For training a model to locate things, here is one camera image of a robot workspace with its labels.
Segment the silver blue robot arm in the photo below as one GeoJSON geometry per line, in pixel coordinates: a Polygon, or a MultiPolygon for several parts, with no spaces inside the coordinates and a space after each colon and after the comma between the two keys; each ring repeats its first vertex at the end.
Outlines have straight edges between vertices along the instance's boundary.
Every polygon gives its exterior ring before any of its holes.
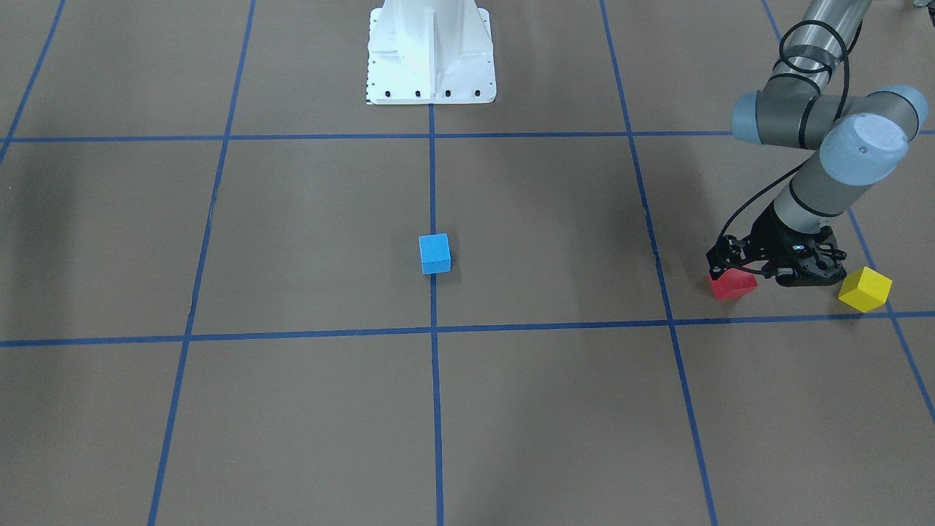
{"type": "Polygon", "coordinates": [[[735,270],[780,286],[830,286],[846,277],[832,220],[889,176],[921,133],[928,100],[908,85],[850,94],[850,56],[869,1],[814,1],[779,43],[767,83],[742,94],[734,137],[807,150],[775,180],[779,189],[750,233],[721,229],[708,250],[710,279],[735,270]]]}

